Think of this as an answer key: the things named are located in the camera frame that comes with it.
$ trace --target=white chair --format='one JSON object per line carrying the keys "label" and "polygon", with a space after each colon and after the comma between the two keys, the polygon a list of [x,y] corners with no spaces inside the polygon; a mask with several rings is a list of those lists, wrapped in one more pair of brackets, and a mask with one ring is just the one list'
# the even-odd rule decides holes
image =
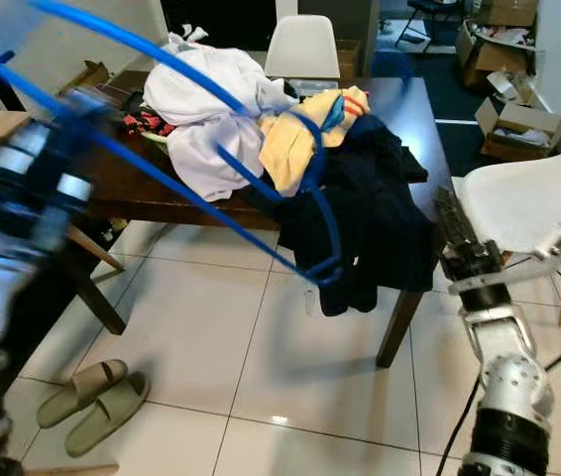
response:
{"label": "white chair", "polygon": [[272,35],[265,73],[277,77],[340,77],[331,21],[319,15],[281,18]]}
{"label": "white chair", "polygon": [[506,257],[529,252],[561,223],[561,155],[477,169],[460,198],[482,239],[495,240]]}

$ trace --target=beige slipper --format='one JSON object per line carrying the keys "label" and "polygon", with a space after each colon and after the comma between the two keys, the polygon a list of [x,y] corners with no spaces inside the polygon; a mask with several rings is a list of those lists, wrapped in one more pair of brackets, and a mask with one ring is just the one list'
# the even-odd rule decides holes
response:
{"label": "beige slipper", "polygon": [[64,441],[69,456],[77,458],[126,423],[149,394],[149,379],[140,372],[129,375],[95,400],[93,410]]}
{"label": "beige slipper", "polygon": [[120,382],[128,368],[121,360],[107,360],[87,367],[71,377],[69,383],[44,402],[36,418],[41,428],[49,428],[87,408],[101,393]]}

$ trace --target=cardboard box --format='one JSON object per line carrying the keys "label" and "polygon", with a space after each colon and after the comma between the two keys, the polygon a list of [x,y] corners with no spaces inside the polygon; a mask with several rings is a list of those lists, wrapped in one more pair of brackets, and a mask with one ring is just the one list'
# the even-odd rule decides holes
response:
{"label": "cardboard box", "polygon": [[358,59],[360,58],[360,42],[357,40],[336,40],[340,79],[358,77]]}
{"label": "cardboard box", "polygon": [[109,70],[102,62],[93,62],[86,59],[84,61],[85,70],[78,76],[63,86],[58,92],[58,96],[66,94],[75,87],[94,87],[104,84],[109,80]]}
{"label": "cardboard box", "polygon": [[[533,161],[549,157],[561,139],[561,116],[538,109],[507,104],[497,114],[490,99],[486,99],[475,114],[486,141],[481,153],[504,161]],[[535,146],[494,133],[497,128],[523,133],[529,129],[543,131],[550,137],[546,146]]]}
{"label": "cardboard box", "polygon": [[475,0],[473,20],[482,25],[531,27],[538,13],[538,0]]}
{"label": "cardboard box", "polygon": [[508,73],[495,71],[488,74],[488,82],[495,89],[495,98],[505,104],[511,102],[518,106],[533,106],[536,102],[528,76],[524,72]]}
{"label": "cardboard box", "polygon": [[527,71],[524,51],[479,40],[470,32],[467,21],[463,23],[455,47],[466,87],[486,87],[487,76],[492,71]]}

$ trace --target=blue cable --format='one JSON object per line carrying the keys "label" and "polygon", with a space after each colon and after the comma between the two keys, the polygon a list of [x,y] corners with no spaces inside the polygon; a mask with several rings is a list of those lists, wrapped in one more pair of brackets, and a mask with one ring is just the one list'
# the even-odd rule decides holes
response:
{"label": "blue cable", "polygon": [[[18,87],[19,89],[23,90],[30,97],[32,97],[34,100],[36,100],[38,103],[40,103],[41,105],[43,105],[43,106],[47,107],[48,109],[52,110],[56,114],[64,115],[65,117],[67,117],[69,114],[72,114],[72,111],[68,107],[60,104],[54,98],[47,95],[45,92],[43,92],[42,90],[40,90],[39,88],[37,88],[36,86],[31,84],[30,82],[28,82],[27,80],[22,78],[19,74],[15,73],[14,71],[11,71],[9,68],[7,68],[6,66],[3,66],[1,64],[0,64],[0,77],[3,78],[6,81],[9,81],[10,83],[12,83],[14,86]],[[77,118],[77,117],[75,117],[74,119],[75,119],[76,122],[80,121],[80,119]],[[105,134],[102,134],[101,132],[99,132],[97,130],[93,130],[92,127],[90,127],[89,124],[85,123],[84,126],[83,126],[83,129],[91,137],[91,139],[93,141],[95,141],[95,142],[101,144],[102,146],[106,147],[107,149],[109,149],[114,154],[119,155],[122,159],[126,160],[127,162],[129,162],[133,166],[137,167],[138,169],[140,169],[142,172],[144,172],[145,174],[147,174],[151,178],[159,181],[160,183],[162,183],[163,185],[165,185],[169,189],[175,191],[176,193],[179,193],[184,198],[189,200],[191,203],[193,203],[194,205],[201,208],[203,211],[205,211],[211,217],[213,217],[213,218],[217,219],[218,221],[224,223],[226,226],[230,227],[233,231],[235,231],[237,234],[242,236],[244,239],[246,239],[247,241],[249,241],[253,245],[257,246],[258,248],[262,249],[263,251],[268,253],[270,256],[276,258],[284,266],[286,266],[287,268],[290,268],[291,270],[295,271],[296,273],[298,273],[299,275],[308,279],[309,281],[313,282],[314,284],[316,284],[318,286],[328,286],[329,284],[337,281],[337,279],[339,279],[339,277],[341,276],[342,270],[341,270],[341,268],[338,267],[336,270],[334,270],[333,274],[328,278],[320,279],[320,280],[314,278],[314,276],[316,274],[318,274],[321,270],[323,270],[325,268],[328,268],[328,267],[332,266],[333,264],[339,263],[340,255],[335,256],[335,254],[334,254],[334,256],[332,256],[331,258],[329,258],[325,262],[323,262],[319,265],[316,265],[316,267],[314,267],[311,270],[307,270],[306,272],[303,271],[303,270],[300,270],[292,262],[290,262],[287,258],[278,254],[275,250],[272,250],[272,248],[270,248],[268,245],[266,245],[263,241],[261,241],[259,238],[257,238],[254,234],[252,234],[249,231],[247,231],[246,229],[244,229],[241,225],[239,225],[237,222],[235,222],[232,218],[225,215],[224,213],[222,213],[218,209],[214,208],[211,204],[209,204],[208,202],[203,200],[203,198],[201,198],[199,195],[194,193],[192,190],[190,190],[189,188],[184,186],[182,183],[179,183],[178,181],[174,180],[172,177],[168,176],[167,174],[165,174],[164,172],[162,172],[161,170],[159,170],[158,168],[156,168],[155,166],[153,166],[152,164],[150,164],[149,162],[144,160],[141,156],[139,156],[135,152],[131,151],[127,147],[123,146],[122,144],[114,141],[113,139],[106,136]],[[324,200],[324,209],[322,211],[323,211],[323,214],[325,215],[325,219],[327,220],[327,225],[331,229],[331,226],[329,225],[329,219],[333,220],[333,224],[335,226],[335,218],[333,217],[331,209],[328,206],[328,203],[326,202],[326,200]],[[334,247],[334,249],[336,249],[336,243],[339,243],[339,239],[340,239],[339,235],[332,237],[332,246]]]}
{"label": "blue cable", "polygon": [[[173,55],[161,50],[157,46],[153,45],[151,42],[147,41],[146,39],[136,35],[132,32],[126,31],[119,26],[98,18],[94,15],[91,15],[88,12],[83,10],[79,10],[69,5],[62,4],[55,0],[29,0],[30,3],[39,8],[41,11],[44,11],[51,15],[56,15],[60,18],[73,22],[77,25],[80,25],[84,28],[92,30],[94,32],[100,33],[105,35],[113,40],[116,40],[119,43],[122,43],[130,48],[133,48],[145,55],[148,55],[155,60],[158,60],[168,66],[170,66],[175,71],[187,76],[192,81],[196,82],[198,85],[203,87],[208,92],[214,94],[217,98],[223,101],[228,107],[232,108],[235,112],[248,115],[247,108],[241,104],[232,94],[222,88],[219,84],[214,82],[209,77],[205,76],[201,72],[197,71],[181,59],[174,57]],[[336,220],[333,216],[333,212],[331,208],[321,194],[320,190],[318,189],[318,184],[320,182],[320,177],[325,169],[325,156],[324,156],[324,149],[322,146],[322,137],[320,134],[320,130],[318,126],[313,123],[310,119],[301,116],[299,114],[295,114],[298,119],[302,121],[302,123],[309,129],[311,134],[315,138],[316,142],[316,151],[314,153],[312,162],[315,161],[313,166],[309,167],[309,170],[305,174],[307,177],[307,181],[305,183],[310,183],[312,186],[309,188],[309,191],[313,193],[314,198],[318,206],[321,209],[321,212],[325,218],[325,222],[327,223],[328,229],[330,232],[334,232],[331,235],[331,247],[333,250],[333,258],[340,259],[341,258],[341,247],[340,247],[340,235],[338,232],[338,227]],[[266,184],[264,184],[258,178],[255,178],[253,174],[250,173],[245,167],[243,167],[236,159],[234,159],[227,150],[223,147],[218,148],[218,153],[222,157],[222,159],[226,160],[226,162],[235,168],[237,172],[239,172],[244,178],[246,178],[250,183],[257,187],[257,189],[266,197],[271,199],[273,202],[279,202],[280,196],[275,190],[272,190]]]}

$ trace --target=black clothing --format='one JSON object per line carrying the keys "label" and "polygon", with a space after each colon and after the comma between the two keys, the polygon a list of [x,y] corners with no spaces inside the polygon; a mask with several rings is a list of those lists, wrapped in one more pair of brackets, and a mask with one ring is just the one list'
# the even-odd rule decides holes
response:
{"label": "black clothing", "polygon": [[[410,157],[400,139],[371,115],[358,118],[344,143],[327,151],[321,189],[338,222],[344,274],[320,289],[325,315],[349,306],[372,310],[377,286],[412,292],[432,288],[432,224],[408,189]],[[421,166],[412,171],[418,178],[425,172]],[[331,256],[329,234],[310,193],[283,200],[274,215],[281,224],[280,244],[293,250],[299,268],[307,270]]]}

